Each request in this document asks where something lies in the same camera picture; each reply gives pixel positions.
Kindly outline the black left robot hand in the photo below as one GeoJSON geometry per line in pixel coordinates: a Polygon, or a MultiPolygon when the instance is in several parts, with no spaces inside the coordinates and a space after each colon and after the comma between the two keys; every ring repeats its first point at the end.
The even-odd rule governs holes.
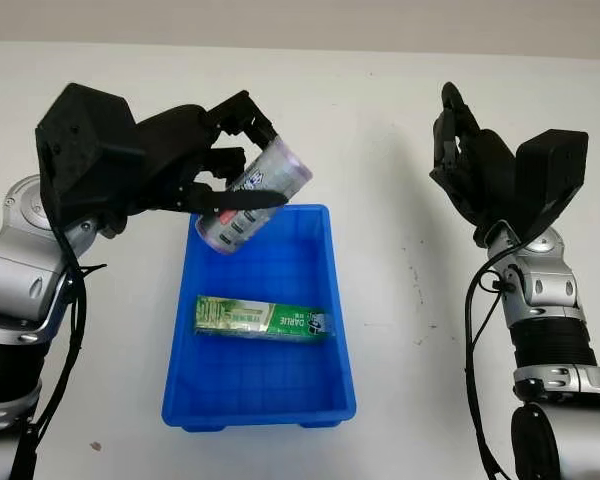
{"type": "Polygon", "coordinates": [[[276,138],[270,120],[245,90],[207,111],[194,104],[181,105],[137,125],[147,154],[143,183],[127,207],[127,214],[165,210],[214,214],[225,210],[280,207],[289,196],[274,190],[215,191],[196,177],[209,172],[231,184],[245,171],[241,147],[216,148],[221,133],[245,134],[261,149],[276,138]]]}

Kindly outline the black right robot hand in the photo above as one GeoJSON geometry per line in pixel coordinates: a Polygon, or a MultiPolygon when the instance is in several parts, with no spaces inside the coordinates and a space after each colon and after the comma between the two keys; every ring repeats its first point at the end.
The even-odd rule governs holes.
{"type": "Polygon", "coordinates": [[[453,83],[444,84],[441,100],[443,110],[433,124],[430,177],[475,227],[476,245],[485,248],[495,225],[506,217],[514,156],[496,132],[479,126],[453,83]]]}

